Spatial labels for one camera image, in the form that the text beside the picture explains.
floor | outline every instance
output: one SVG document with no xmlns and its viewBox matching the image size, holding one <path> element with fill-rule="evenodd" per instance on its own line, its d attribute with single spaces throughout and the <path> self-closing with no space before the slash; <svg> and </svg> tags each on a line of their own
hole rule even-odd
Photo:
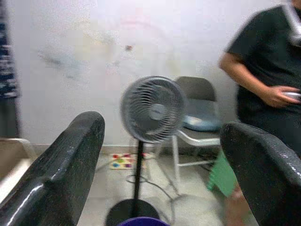
<svg viewBox="0 0 301 226">
<path fill-rule="evenodd" d="M 190 157 L 182 156 L 183 162 Z M 97 167 L 109 162 L 108 156 L 100 156 Z M 159 159 L 164 169 L 173 175 L 172 156 L 161 156 Z M 106 214 L 117 202 L 131 198 L 133 185 L 126 181 L 130 169 L 113 170 L 108 166 L 100 168 L 94 177 L 93 184 L 80 217 L 78 226 L 103 226 Z M 161 220 L 172 221 L 171 203 L 174 205 L 174 226 L 223 226 L 223 195 L 217 190 L 208 191 L 206 182 L 209 173 L 200 166 L 181 168 L 181 195 L 178 196 L 169 185 L 155 159 L 147 161 L 143 175 L 149 181 L 164 188 L 174 199 L 169 198 L 155 186 L 142 183 L 141 199 L 152 204 L 161 214 Z M 258 226 L 253 216 L 247 219 L 248 226 Z"/>
</svg>

chair seat cushion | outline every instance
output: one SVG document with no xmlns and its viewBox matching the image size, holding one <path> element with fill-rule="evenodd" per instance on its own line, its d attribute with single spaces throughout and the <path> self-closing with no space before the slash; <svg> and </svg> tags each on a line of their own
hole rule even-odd
<svg viewBox="0 0 301 226">
<path fill-rule="evenodd" d="M 188 99 L 183 126 L 195 131 L 219 131 L 222 126 L 217 103 L 209 100 Z"/>
</svg>

gray folding chair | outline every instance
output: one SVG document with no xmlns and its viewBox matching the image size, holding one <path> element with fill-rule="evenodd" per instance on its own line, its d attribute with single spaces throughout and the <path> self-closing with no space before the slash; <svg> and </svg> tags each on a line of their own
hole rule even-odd
<svg viewBox="0 0 301 226">
<path fill-rule="evenodd" d="M 181 89 L 186 94 L 187 98 L 216 101 L 214 88 L 211 83 L 203 78 L 196 77 L 180 77 L 176 81 Z M 173 156 L 174 156 L 174 171 L 175 182 L 170 180 L 171 184 L 179 191 L 180 183 L 180 167 L 204 165 L 214 161 L 195 161 L 187 163 L 179 163 L 179 148 L 178 137 L 189 145 L 195 147 L 210 147 L 220 146 L 220 135 L 217 132 L 198 132 L 190 129 L 182 128 L 172 138 Z M 158 147 L 156 152 L 156 158 L 158 158 L 161 152 L 161 147 Z"/>
</svg>

black t-shirt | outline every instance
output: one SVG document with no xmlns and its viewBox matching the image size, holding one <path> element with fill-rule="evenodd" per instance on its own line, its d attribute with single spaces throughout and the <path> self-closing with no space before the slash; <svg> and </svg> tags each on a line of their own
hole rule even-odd
<svg viewBox="0 0 301 226">
<path fill-rule="evenodd" d="M 296 9 L 301 18 L 301 10 Z M 290 86 L 301 89 L 301 48 L 289 42 L 290 25 L 282 7 L 256 14 L 233 41 L 228 53 L 241 57 L 248 70 L 267 86 Z M 259 97 L 239 86 L 238 116 L 255 115 L 271 109 Z M 301 105 L 284 109 L 301 113 Z"/>
</svg>

black fan base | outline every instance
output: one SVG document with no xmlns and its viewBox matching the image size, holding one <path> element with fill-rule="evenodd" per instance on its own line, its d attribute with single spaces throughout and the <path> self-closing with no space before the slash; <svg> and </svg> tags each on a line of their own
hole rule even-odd
<svg viewBox="0 0 301 226">
<path fill-rule="evenodd" d="M 118 224 L 132 218 L 133 199 L 126 199 L 110 209 L 105 222 L 106 226 L 117 226 Z M 135 217 L 150 217 L 160 219 L 158 212 L 149 203 L 138 200 L 138 212 Z"/>
</svg>

